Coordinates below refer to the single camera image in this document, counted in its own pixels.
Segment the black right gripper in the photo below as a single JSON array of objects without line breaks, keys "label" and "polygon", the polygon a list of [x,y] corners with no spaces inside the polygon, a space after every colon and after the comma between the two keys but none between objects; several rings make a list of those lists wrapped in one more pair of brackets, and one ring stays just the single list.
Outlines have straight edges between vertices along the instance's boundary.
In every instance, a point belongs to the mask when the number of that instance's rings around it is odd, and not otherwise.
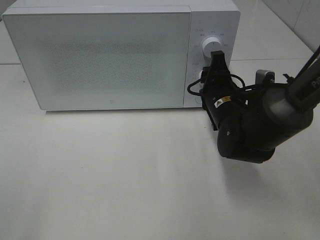
[{"label": "black right gripper", "polygon": [[245,102],[238,96],[241,87],[233,79],[245,82],[239,76],[230,73],[222,50],[211,52],[211,64],[202,69],[201,94],[202,107],[206,111],[215,131],[241,131],[241,117],[245,111]]}]

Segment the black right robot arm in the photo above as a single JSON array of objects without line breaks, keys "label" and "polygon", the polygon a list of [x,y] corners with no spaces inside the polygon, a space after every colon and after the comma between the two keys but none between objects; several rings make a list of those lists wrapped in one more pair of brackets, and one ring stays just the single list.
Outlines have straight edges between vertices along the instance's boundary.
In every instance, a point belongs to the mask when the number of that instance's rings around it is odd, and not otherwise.
[{"label": "black right robot arm", "polygon": [[277,146],[308,128],[320,102],[320,53],[299,73],[276,83],[273,72],[258,70],[255,83],[237,86],[222,51],[200,78],[202,106],[217,131],[222,157],[251,163],[269,160]]}]

